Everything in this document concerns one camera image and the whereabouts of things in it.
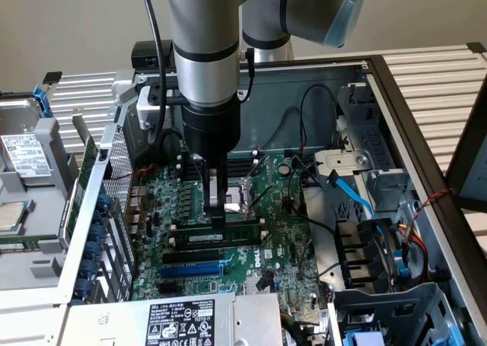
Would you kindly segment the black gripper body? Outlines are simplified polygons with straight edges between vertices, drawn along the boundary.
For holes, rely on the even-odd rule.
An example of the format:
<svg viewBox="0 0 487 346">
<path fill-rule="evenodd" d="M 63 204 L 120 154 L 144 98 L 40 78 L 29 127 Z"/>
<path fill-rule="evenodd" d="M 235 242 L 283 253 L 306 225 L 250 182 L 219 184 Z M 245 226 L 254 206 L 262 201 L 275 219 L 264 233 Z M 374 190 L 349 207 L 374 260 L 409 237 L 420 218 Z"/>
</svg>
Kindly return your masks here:
<svg viewBox="0 0 487 346">
<path fill-rule="evenodd" d="M 181 112 L 188 148 L 208 167 L 223 170 L 228 152 L 240 140 L 240 101 L 230 99 L 215 107 L 183 106 Z"/>
</svg>

